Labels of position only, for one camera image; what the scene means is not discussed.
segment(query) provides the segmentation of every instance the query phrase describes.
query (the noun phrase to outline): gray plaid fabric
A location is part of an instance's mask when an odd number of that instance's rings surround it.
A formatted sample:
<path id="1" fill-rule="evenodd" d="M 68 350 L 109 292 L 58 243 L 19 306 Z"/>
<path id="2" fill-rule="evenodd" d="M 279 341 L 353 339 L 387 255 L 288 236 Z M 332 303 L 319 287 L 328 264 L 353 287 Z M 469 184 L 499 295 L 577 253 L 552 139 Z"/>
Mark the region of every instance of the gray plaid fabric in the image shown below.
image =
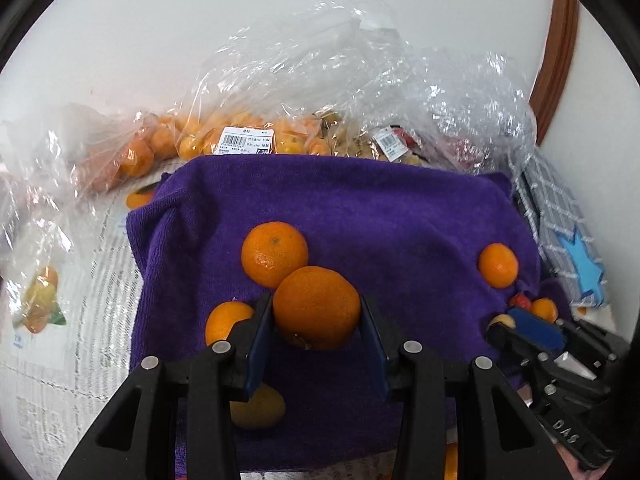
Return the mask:
<path id="1" fill-rule="evenodd" d="M 607 306 L 604 267 L 580 206 L 538 148 L 517 179 L 515 192 L 538 244 L 543 267 L 560 280 L 571 305 Z M 602 276 L 594 280 L 598 272 Z"/>

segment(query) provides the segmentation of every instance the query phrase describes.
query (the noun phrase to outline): brown wooden trim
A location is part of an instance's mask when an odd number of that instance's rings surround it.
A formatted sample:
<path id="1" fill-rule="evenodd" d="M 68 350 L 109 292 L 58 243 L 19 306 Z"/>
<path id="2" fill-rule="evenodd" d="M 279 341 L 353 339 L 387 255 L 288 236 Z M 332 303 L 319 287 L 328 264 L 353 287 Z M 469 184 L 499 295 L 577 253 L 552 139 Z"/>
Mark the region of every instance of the brown wooden trim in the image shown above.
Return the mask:
<path id="1" fill-rule="evenodd" d="M 538 145 L 545 139 L 569 75 L 579 11 L 578 0 L 554 0 L 542 67 L 529 99 L 538 122 Z"/>

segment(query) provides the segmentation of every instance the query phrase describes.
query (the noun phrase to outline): red fruit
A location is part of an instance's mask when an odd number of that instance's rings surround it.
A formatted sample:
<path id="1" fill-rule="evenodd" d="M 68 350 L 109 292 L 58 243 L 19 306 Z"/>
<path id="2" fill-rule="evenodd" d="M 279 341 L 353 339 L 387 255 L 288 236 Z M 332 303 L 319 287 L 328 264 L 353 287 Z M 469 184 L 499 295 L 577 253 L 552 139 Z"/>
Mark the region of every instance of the red fruit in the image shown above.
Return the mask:
<path id="1" fill-rule="evenodd" d="M 531 300 L 521 292 L 509 300 L 509 306 L 519 306 L 520 308 L 531 312 Z"/>

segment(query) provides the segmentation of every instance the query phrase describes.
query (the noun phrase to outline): blue star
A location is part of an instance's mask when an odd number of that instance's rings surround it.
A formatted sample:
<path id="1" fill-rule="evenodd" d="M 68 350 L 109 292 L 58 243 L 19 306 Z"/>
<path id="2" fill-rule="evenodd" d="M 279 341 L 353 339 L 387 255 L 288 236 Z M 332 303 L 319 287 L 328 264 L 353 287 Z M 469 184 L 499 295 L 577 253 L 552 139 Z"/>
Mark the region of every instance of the blue star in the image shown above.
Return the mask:
<path id="1" fill-rule="evenodd" d="M 569 241 L 563 234 L 556 233 L 558 241 L 563 248 L 569 253 L 574 263 L 575 273 L 578 275 L 578 286 L 582 298 L 586 298 L 593 294 L 596 304 L 604 303 L 604 293 L 600 286 L 604 270 L 600 265 L 595 263 L 587 254 L 587 248 L 584 246 L 584 240 L 578 234 L 578 227 L 574 226 L 574 239 Z"/>

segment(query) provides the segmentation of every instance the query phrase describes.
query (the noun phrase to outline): barcode sticker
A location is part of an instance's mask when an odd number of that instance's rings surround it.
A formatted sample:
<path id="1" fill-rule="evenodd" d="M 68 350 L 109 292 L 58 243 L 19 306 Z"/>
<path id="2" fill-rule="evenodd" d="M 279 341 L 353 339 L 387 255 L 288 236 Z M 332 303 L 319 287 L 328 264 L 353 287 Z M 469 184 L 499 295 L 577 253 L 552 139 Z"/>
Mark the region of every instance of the barcode sticker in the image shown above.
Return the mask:
<path id="1" fill-rule="evenodd" d="M 403 156 L 409 151 L 409 148 L 404 145 L 404 142 L 399 139 L 389 126 L 376 133 L 373 136 L 373 140 L 380 146 L 380 149 L 386 158 L 389 159 L 389 162 L 393 162 L 396 158 Z"/>
<path id="2" fill-rule="evenodd" d="M 222 130 L 214 155 L 238 153 L 269 153 L 273 142 L 273 130 L 254 130 L 227 126 Z"/>

